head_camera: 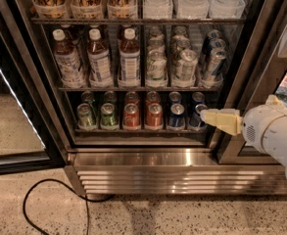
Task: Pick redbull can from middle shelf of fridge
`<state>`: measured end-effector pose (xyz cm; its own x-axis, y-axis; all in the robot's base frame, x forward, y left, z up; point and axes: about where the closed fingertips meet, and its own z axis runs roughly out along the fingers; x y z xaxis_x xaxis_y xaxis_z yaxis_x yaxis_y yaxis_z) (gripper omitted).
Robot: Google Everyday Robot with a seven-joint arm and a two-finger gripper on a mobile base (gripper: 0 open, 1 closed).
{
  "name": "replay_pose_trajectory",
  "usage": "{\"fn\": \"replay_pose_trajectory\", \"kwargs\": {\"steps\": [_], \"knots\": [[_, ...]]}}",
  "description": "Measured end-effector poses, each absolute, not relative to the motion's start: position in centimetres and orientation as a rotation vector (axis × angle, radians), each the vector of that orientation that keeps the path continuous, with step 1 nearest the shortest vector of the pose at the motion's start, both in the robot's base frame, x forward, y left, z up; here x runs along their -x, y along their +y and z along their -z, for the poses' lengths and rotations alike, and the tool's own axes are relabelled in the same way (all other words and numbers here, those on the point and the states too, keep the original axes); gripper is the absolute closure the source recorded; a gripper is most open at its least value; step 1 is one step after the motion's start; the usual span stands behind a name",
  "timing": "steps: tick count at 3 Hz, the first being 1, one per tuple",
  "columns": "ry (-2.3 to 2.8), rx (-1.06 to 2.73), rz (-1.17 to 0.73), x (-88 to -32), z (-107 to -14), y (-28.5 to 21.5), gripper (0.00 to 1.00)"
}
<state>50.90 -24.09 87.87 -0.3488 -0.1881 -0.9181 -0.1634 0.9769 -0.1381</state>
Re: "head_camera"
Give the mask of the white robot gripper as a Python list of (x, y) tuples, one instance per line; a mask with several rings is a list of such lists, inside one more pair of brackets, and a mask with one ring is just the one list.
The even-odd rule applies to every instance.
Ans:
[(244, 117), (235, 109), (202, 110), (200, 117), (206, 124), (232, 136), (242, 130), (244, 139), (260, 153), (287, 165), (287, 107), (274, 94), (265, 103), (252, 108)]

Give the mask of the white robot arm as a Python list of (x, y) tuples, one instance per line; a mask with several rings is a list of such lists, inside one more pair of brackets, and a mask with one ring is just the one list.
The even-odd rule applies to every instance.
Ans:
[(208, 109), (200, 118), (232, 136), (242, 134), (248, 144), (282, 164), (287, 179), (287, 107), (275, 95), (242, 117), (236, 109)]

